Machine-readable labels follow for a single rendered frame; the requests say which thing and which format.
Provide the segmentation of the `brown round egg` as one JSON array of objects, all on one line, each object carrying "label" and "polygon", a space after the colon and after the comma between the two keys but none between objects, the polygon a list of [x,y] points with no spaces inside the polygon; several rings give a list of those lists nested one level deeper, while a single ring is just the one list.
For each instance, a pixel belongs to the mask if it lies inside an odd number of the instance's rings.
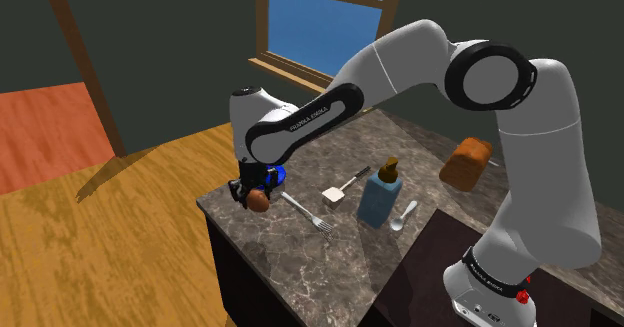
[{"label": "brown round egg", "polygon": [[266,212],[270,207],[270,200],[263,191],[253,189],[246,197],[246,204],[254,212]]}]

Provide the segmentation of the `blue bowl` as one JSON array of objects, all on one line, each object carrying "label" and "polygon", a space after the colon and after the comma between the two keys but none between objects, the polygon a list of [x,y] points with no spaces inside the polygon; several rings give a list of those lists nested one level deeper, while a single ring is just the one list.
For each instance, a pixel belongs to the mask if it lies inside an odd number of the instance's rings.
[{"label": "blue bowl", "polygon": [[286,178],[286,171],[281,165],[267,165],[266,166],[266,177],[265,177],[265,187],[269,189],[274,189],[283,184]]}]

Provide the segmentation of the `silver fork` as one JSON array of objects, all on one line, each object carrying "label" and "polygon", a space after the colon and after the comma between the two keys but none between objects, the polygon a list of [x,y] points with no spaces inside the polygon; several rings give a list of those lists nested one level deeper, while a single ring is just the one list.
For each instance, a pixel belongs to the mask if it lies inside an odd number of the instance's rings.
[{"label": "silver fork", "polygon": [[294,208],[296,208],[300,213],[302,213],[305,218],[312,223],[312,225],[321,233],[321,235],[325,238],[326,241],[331,242],[333,240],[333,226],[322,220],[321,218],[315,216],[305,207],[303,207],[300,203],[298,203],[294,198],[292,198],[286,192],[282,192],[281,196]]}]

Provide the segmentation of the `dark kitchen counter cabinet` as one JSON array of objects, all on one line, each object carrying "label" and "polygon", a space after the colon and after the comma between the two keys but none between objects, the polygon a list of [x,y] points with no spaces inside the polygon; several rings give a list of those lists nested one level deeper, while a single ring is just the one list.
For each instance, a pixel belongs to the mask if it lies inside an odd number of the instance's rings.
[{"label": "dark kitchen counter cabinet", "polygon": [[223,306],[237,327],[306,327],[216,222],[205,218]]}]

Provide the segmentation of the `blue soap bottle, brown pump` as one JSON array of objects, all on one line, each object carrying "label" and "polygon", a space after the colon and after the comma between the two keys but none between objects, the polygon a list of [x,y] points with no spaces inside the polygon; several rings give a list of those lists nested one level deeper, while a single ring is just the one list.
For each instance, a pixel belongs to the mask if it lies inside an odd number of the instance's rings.
[{"label": "blue soap bottle, brown pump", "polygon": [[386,163],[366,182],[357,217],[374,229],[379,229],[389,218],[402,188],[399,178],[398,159],[389,157]]}]

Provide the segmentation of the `silver spoon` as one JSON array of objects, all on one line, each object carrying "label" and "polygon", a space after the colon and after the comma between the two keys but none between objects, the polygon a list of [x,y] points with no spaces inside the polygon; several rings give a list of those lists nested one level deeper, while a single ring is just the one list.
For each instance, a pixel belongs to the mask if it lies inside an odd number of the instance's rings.
[{"label": "silver spoon", "polygon": [[418,206],[418,201],[417,200],[412,200],[408,206],[405,208],[405,210],[403,211],[403,213],[392,219],[390,222],[390,229],[392,231],[400,231],[405,224],[405,220],[406,217]]}]

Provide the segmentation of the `wooden framed window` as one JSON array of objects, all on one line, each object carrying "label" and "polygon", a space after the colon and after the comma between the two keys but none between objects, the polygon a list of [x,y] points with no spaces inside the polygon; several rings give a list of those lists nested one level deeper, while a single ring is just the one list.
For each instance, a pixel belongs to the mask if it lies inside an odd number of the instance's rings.
[{"label": "wooden framed window", "polygon": [[255,0],[249,62],[321,93],[342,65],[389,33],[399,0]]}]

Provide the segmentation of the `brown bread loaf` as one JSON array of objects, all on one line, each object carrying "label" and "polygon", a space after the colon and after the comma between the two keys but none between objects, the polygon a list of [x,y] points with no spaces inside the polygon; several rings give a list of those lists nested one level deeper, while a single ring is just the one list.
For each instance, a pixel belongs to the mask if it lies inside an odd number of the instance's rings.
[{"label": "brown bread loaf", "polygon": [[471,191],[478,182],[492,155],[492,145],[468,137],[450,155],[439,172],[439,179],[463,192]]}]

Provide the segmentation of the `brown wooden door frame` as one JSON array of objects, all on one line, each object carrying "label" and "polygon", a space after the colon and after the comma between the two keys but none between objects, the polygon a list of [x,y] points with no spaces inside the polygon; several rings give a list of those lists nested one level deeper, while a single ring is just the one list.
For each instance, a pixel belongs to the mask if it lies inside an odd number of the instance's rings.
[{"label": "brown wooden door frame", "polygon": [[48,0],[59,27],[71,51],[74,62],[87,88],[114,155],[128,155],[121,135],[114,121],[110,106],[101,88],[97,73],[90,60],[82,35],[75,21],[68,0]]}]

